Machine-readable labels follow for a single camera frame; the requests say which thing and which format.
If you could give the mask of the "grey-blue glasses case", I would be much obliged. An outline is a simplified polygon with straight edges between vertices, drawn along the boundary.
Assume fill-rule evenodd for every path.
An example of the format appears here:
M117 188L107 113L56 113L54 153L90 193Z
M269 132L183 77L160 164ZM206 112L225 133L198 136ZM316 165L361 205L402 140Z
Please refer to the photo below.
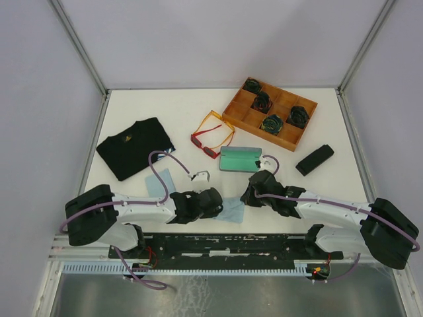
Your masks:
M224 172L255 173L260 168L262 149L257 147L232 147L221 148L219 169Z

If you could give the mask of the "red sunglasses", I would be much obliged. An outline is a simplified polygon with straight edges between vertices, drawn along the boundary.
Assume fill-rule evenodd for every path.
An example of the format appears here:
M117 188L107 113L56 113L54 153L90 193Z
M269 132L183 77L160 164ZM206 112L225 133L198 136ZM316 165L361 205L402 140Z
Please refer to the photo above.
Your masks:
M203 130L197 129L190 136L191 143L194 144L197 148L201 149L207 156L209 156L212 159L216 159L221 154L221 152L215 151L214 147L211 148L211 147L207 147L207 146L203 145L203 143L198 139L198 137L202 134L213 131L213 130L219 128L219 127L221 127L221 124L211 128L211 129L203 129Z

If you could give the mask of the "orange sunglasses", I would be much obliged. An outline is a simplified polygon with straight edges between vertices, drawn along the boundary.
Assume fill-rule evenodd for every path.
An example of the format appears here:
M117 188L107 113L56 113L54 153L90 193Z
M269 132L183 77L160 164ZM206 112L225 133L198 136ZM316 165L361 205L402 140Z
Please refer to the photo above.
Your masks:
M219 124L221 124L221 127L199 136L199 140L203 145L219 149L221 146L227 146L232 142L235 136L235 127L225 121L221 114L213 110L205 116L197 129L211 129Z

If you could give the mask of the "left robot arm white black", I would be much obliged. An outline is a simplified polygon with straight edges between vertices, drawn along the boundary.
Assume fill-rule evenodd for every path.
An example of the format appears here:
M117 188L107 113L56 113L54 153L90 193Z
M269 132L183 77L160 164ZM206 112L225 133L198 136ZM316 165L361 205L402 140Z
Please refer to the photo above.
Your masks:
M100 242L138 258L146 250L144 223L186 225L222 211L223 199L215 188L147 199L116 194L102 184L65 204L66 220L60 231L67 233L71 246Z

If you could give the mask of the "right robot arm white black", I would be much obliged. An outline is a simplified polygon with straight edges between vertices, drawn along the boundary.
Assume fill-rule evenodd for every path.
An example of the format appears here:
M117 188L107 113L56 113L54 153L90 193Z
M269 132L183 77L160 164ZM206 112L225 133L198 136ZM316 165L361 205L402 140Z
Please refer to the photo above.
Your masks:
M389 200L353 203L321 196L304 188L283 186L267 170L249 178L241 201L250 207L269 206L283 217L314 221L303 250L310 258L325 252L369 254L393 269L404 269L420 251L419 230Z

